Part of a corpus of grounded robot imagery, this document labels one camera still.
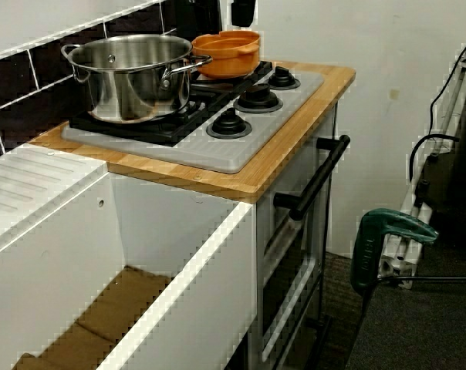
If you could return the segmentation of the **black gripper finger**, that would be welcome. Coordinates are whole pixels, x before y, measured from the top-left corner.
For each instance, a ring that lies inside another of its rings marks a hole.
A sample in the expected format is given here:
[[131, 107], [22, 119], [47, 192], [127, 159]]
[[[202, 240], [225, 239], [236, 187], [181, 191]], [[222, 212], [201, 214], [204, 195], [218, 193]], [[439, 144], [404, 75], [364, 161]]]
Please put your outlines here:
[[256, 0], [233, 0], [231, 23], [237, 27], [250, 27], [254, 21]]

